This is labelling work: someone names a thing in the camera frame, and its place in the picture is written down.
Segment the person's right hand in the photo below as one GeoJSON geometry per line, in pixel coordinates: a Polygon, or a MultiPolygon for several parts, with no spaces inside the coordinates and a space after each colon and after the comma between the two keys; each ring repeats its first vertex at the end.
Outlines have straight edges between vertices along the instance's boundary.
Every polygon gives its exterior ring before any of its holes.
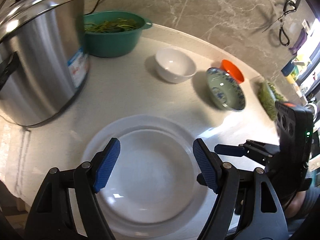
{"type": "Polygon", "coordinates": [[[306,196],[306,191],[297,192],[291,203],[284,210],[284,214],[286,218],[294,217],[301,209],[304,199],[306,196]]]}

